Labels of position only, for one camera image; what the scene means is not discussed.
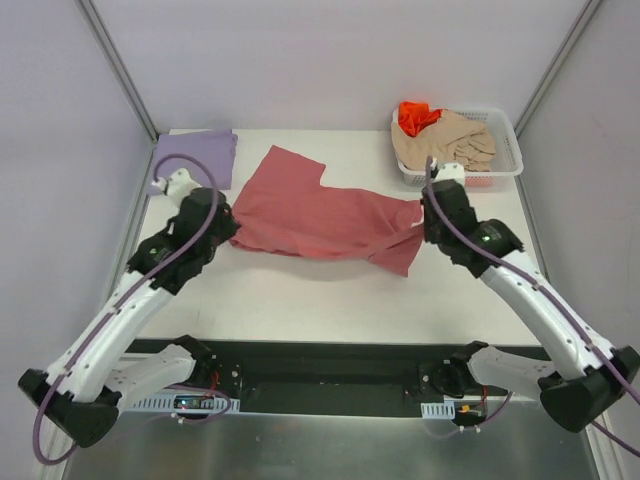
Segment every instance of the orange cloth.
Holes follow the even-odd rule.
[[[398,107],[398,125],[409,135],[415,137],[425,127],[436,123],[442,115],[442,109],[431,111],[428,103],[402,102]]]

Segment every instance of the folded cloth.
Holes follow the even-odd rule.
[[[419,201],[320,185],[325,165],[273,146],[233,205],[245,250],[296,257],[362,258],[398,275],[422,243]]]
[[[213,174],[220,190],[231,188],[231,173],[236,157],[238,136],[231,130],[207,130],[204,132],[179,135],[160,135],[151,159],[151,173],[158,161],[170,153],[182,153],[200,160]],[[204,172],[187,160],[176,158],[164,163],[158,174],[167,177],[179,168],[189,169],[191,177],[200,185],[208,187],[209,180]],[[149,185],[147,195],[162,193],[159,188]]]

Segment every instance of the metal floor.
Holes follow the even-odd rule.
[[[156,414],[125,413],[109,437]],[[512,402],[480,434],[439,440],[442,420],[230,414],[205,425],[163,418],[79,450],[64,480],[597,479],[586,435],[533,402]]]

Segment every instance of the beige cloth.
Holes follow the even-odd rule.
[[[487,126],[449,110],[438,121],[410,137],[400,125],[391,125],[391,140],[398,159],[409,170],[424,170],[427,156],[439,162],[458,162],[471,172],[488,172],[496,144]]]

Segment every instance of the red fabric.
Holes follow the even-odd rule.
[[[420,202],[320,186],[325,165],[273,146],[233,205],[245,250],[341,260],[362,258],[408,276],[422,243]]]
[[[398,107],[398,125],[409,135],[415,137],[442,115],[442,109],[431,111],[428,103],[402,102]]]

